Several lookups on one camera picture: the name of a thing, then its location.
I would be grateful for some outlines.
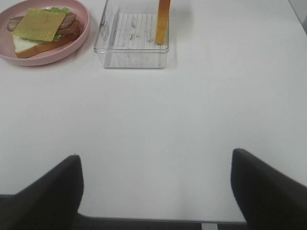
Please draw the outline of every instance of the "white wall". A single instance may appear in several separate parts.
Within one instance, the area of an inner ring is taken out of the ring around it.
[[[289,0],[289,2],[307,33],[307,0]]]

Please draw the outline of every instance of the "plastic container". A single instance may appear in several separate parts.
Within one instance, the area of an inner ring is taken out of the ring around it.
[[[169,52],[154,42],[158,0],[106,0],[94,52],[105,68],[165,68]]]

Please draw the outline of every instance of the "sandwich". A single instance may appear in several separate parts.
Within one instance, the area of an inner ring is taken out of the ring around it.
[[[11,18],[7,30],[12,34],[18,58],[28,58],[57,48],[80,36],[79,21],[68,8],[29,9],[25,16]]]

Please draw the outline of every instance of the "table surface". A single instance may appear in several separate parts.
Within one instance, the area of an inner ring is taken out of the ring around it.
[[[102,68],[105,1],[82,2],[91,31],[75,53],[0,60],[0,193],[78,154],[82,214],[244,221],[230,186],[238,147],[307,184],[307,37],[287,0],[174,0],[159,70]]]

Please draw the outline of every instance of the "pink plate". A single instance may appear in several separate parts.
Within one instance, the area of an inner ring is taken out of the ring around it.
[[[51,7],[69,8],[77,15],[81,35],[77,40],[58,48],[28,58],[18,58],[12,36],[6,29],[10,18],[25,15],[29,8],[46,9]],[[39,66],[61,60],[76,51],[87,39],[90,32],[90,14],[87,8],[77,0],[26,0],[0,13],[0,58],[22,66]]]

